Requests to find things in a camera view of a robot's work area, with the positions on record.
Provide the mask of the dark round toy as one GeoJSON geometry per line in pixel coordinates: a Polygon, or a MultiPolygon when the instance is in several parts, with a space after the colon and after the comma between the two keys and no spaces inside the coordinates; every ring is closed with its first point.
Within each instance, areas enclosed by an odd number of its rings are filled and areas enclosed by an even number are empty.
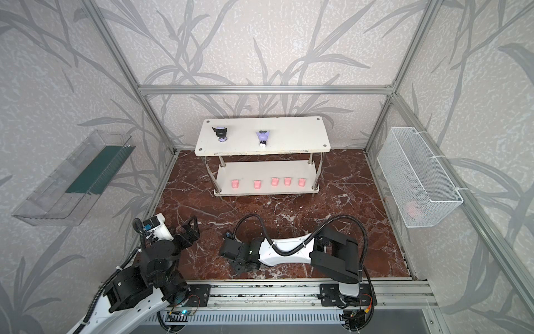
{"type": "Polygon", "coordinates": [[[228,140],[228,129],[226,127],[213,127],[213,131],[218,138],[218,141],[223,143],[228,140]]]}

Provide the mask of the purple figure toy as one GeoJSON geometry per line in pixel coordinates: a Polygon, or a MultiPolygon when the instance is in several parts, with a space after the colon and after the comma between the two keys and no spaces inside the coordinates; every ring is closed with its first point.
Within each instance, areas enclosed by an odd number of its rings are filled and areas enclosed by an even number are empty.
{"type": "Polygon", "coordinates": [[[262,148],[265,148],[267,146],[268,138],[270,135],[269,131],[266,130],[260,130],[256,132],[257,138],[259,140],[259,146],[262,148]]]}

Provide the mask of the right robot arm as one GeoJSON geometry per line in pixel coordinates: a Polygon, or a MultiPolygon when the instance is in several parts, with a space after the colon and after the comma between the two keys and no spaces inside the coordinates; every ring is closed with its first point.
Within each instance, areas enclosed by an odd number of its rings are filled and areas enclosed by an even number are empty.
{"type": "Polygon", "coordinates": [[[219,255],[228,260],[237,274],[256,271],[263,266],[309,264],[338,282],[341,295],[360,296],[363,268],[360,267],[356,239],[332,228],[324,228],[306,244],[309,236],[274,239],[272,244],[265,237],[254,238],[249,243],[226,237],[219,255]]]}

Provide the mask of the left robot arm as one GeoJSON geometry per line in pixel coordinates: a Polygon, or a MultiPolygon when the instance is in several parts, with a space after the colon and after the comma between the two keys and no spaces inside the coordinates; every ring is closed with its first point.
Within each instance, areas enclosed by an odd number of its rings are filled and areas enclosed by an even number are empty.
{"type": "Polygon", "coordinates": [[[181,252],[200,239],[197,217],[187,219],[175,234],[162,214],[135,218],[132,225],[140,246],[99,287],[71,333],[128,333],[168,306],[201,302],[178,270],[181,252]]]}

